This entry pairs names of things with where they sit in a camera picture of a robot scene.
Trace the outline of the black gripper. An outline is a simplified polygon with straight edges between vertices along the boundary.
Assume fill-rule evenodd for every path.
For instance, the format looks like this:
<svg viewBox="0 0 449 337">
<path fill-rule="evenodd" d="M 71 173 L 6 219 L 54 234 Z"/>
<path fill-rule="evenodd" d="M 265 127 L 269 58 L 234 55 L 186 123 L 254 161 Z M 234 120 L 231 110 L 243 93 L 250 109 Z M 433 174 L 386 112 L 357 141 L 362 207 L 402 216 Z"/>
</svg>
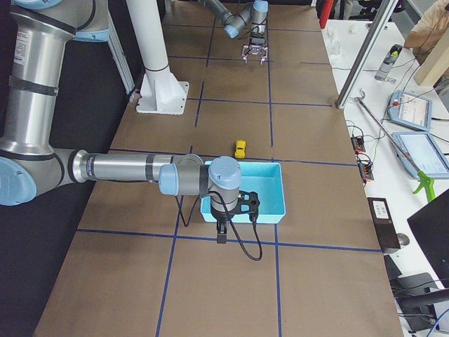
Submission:
<svg viewBox="0 0 449 337">
<path fill-rule="evenodd" d="M 260 64 L 267 61 L 268 58 L 268 46 L 266 45 L 266 39 L 263 36 L 253 36 L 249 38 L 249 44 L 243 45 L 241 56 L 245 63 L 248 62 L 249 55 L 259 55 Z"/>
<path fill-rule="evenodd" d="M 218 244 L 226 244 L 228 223 L 234 217 L 234 214 L 231 211 L 226 213 L 225 211 L 218 211 L 216 209 L 211 209 L 211 214 L 216 219 L 216 242 Z"/>
</svg>

